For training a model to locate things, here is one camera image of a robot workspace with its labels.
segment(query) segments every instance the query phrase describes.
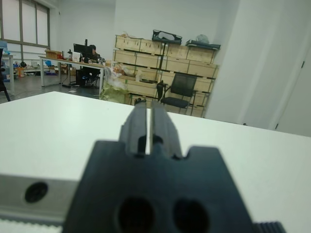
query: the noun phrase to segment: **office desk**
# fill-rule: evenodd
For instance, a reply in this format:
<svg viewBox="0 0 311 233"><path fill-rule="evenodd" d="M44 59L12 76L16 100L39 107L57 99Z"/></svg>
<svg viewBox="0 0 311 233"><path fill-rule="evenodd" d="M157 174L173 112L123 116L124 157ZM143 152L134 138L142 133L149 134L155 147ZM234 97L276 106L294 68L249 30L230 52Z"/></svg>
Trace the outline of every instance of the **office desk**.
<svg viewBox="0 0 311 233"><path fill-rule="evenodd" d="M9 59L9 67L10 67L10 90L8 90L8 93L11 93L12 95L15 94L15 86L14 86L14 68L13 68L13 55L7 55L3 54L2 59L4 58Z"/></svg>
<svg viewBox="0 0 311 233"><path fill-rule="evenodd" d="M63 60L63 59L52 59L52 58L47 58L47 57L40 57L40 73L41 73L41 86L45 86L44 83L44 71L43 71L43 61L44 60L49 60L49 61L55 61L58 63L58 77L60 80L60 83L62 83L62 76L61 76L61 72L60 72L60 64L69 64L69 65L79 65L82 67L89 67L89 68L94 68L94 69L99 69L101 71L100 73L100 82L99 82L99 94L102 91L102 87L103 87L103 79L104 79L104 68L105 66L100 65L100 64L88 64L88 63L84 63L84 62L74 62L74 61L68 61L68 60Z"/></svg>
<svg viewBox="0 0 311 233"><path fill-rule="evenodd" d="M94 142L118 140L132 109L58 92L0 104L0 122L5 122L0 173L77 181ZM279 220L287 233L310 232L311 138L169 115L184 155L193 145L220 149L253 221ZM86 120L87 127L80 127ZM10 231L0 223L0 232Z"/></svg>

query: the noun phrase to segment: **wooden box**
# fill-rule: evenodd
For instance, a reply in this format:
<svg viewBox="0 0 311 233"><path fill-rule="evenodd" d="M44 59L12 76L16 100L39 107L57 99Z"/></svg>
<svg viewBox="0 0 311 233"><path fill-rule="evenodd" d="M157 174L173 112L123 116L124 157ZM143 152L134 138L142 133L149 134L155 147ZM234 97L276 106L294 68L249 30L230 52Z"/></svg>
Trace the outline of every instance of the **wooden box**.
<svg viewBox="0 0 311 233"><path fill-rule="evenodd" d="M141 39L117 35L115 47L118 49L139 51L140 41Z"/></svg>
<svg viewBox="0 0 311 233"><path fill-rule="evenodd" d="M144 67L159 68L160 59L158 58L158 56L153 56L153 55L143 54L143 53L136 53L135 65L144 66Z"/></svg>
<svg viewBox="0 0 311 233"><path fill-rule="evenodd" d="M209 92L212 92L213 87L214 87L214 82L212 82L212 83L210 84Z"/></svg>
<svg viewBox="0 0 311 233"><path fill-rule="evenodd" d="M136 67L131 65L121 65L121 67L124 69L125 73L126 70L129 70L130 74L134 74L134 77L137 74L140 74L140 77L143 79L158 80L158 71L155 69L149 69L149 68L143 68L143 67Z"/></svg>
<svg viewBox="0 0 311 233"><path fill-rule="evenodd" d="M206 62L213 63L214 61L214 50L206 50L196 47L189 47L187 59L198 61L198 62Z"/></svg>
<svg viewBox="0 0 311 233"><path fill-rule="evenodd" d="M62 55L62 52L53 51L53 50L45 50L45 54L47 58L59 59Z"/></svg>
<svg viewBox="0 0 311 233"><path fill-rule="evenodd" d="M114 61L135 65L136 56L134 52L115 50Z"/></svg>
<svg viewBox="0 0 311 233"><path fill-rule="evenodd" d="M187 73L188 67L189 60L186 59L166 57L162 63L162 69L181 73Z"/></svg>
<svg viewBox="0 0 311 233"><path fill-rule="evenodd" d="M181 46L181 45L174 45L169 44L165 48L165 55L169 57L179 58L179 59L186 59L188 54L188 47Z"/></svg>
<svg viewBox="0 0 311 233"><path fill-rule="evenodd" d="M204 117L204 108L200 106L194 106L193 111L192 111L192 116L193 117ZM191 114L191 106L189 106L186 115L190 116Z"/></svg>
<svg viewBox="0 0 311 233"><path fill-rule="evenodd" d="M194 95L191 98L191 101L190 101L191 104L193 103L193 98L194 98ZM197 105L205 106L206 105L206 101L207 101L207 94L200 93L200 92L197 92L195 94L195 100L194 100L194 105L195 106L197 106Z"/></svg>
<svg viewBox="0 0 311 233"><path fill-rule="evenodd" d="M155 42L152 40L142 39L141 43L140 43L140 50L139 51L161 55L163 52L162 43L161 42Z"/></svg>
<svg viewBox="0 0 311 233"><path fill-rule="evenodd" d="M149 97L156 96L156 84L136 82L132 79L132 77L129 77L129 79L127 79L126 76L122 76L122 78L120 78L120 81L126 85L127 91L129 93Z"/></svg>
<svg viewBox="0 0 311 233"><path fill-rule="evenodd" d="M198 77L194 85L194 90L199 92L202 91L208 92L210 83L211 83L210 79Z"/></svg>
<svg viewBox="0 0 311 233"><path fill-rule="evenodd" d="M74 68L74 67L70 68L70 75L71 76L76 76L76 68Z"/></svg>
<svg viewBox="0 0 311 233"><path fill-rule="evenodd" d="M190 61L188 74L213 78L217 65L204 62Z"/></svg>

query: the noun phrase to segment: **black office chair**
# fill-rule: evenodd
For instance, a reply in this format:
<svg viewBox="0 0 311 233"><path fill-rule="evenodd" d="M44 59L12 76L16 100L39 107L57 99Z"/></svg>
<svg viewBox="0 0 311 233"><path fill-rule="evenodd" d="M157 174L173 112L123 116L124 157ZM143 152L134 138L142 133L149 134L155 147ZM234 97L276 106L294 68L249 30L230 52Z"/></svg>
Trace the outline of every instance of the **black office chair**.
<svg viewBox="0 0 311 233"><path fill-rule="evenodd" d="M172 85L167 88L167 84L163 82L163 80L157 84L157 93L158 93L158 101L161 101L163 104L168 104L171 106L175 106L178 108L184 108L187 109L190 104L191 97L194 94L193 103L192 103L192 109L191 109L191 116L193 112L193 106L195 101L195 93L194 91L194 85L196 82L196 76L187 75L187 74L179 74L176 73L175 77L173 79ZM182 96L182 99L174 98L174 97L165 97L165 94L168 90L171 90L171 93L175 93ZM190 100L184 100L184 96L190 97Z"/></svg>
<svg viewBox="0 0 311 233"><path fill-rule="evenodd" d="M3 52L3 49L0 49L0 64L2 63L2 52ZM4 68L0 68L0 91L4 91L6 99L8 101L11 101L10 97L9 97L9 94L8 94L8 91L6 90L6 87L5 87L4 82L3 82L3 76L2 76L2 72L3 71L5 71L5 69Z"/></svg>

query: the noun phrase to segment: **white door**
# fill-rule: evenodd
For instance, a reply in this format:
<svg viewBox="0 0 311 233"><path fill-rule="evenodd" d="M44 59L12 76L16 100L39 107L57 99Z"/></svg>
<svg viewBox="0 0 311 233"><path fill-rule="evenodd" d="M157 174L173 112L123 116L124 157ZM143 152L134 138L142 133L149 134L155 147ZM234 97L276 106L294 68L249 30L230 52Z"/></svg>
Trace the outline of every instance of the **white door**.
<svg viewBox="0 0 311 233"><path fill-rule="evenodd" d="M311 48L276 130L311 137Z"/></svg>

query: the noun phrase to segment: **window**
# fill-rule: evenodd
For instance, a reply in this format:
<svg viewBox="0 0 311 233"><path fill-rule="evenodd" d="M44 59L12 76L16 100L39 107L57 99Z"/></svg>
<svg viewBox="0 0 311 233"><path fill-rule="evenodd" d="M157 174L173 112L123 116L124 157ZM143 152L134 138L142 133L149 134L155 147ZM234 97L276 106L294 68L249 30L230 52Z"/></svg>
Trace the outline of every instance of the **window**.
<svg viewBox="0 0 311 233"><path fill-rule="evenodd" d="M3 38L20 40L19 1L2 0Z"/></svg>
<svg viewBox="0 0 311 233"><path fill-rule="evenodd" d="M0 0L0 36L14 61L31 64L50 47L50 10L34 0Z"/></svg>
<svg viewBox="0 0 311 233"><path fill-rule="evenodd" d="M23 39L25 42L36 43L35 4L23 0Z"/></svg>
<svg viewBox="0 0 311 233"><path fill-rule="evenodd" d="M37 8L38 43L48 45L48 11L46 8Z"/></svg>

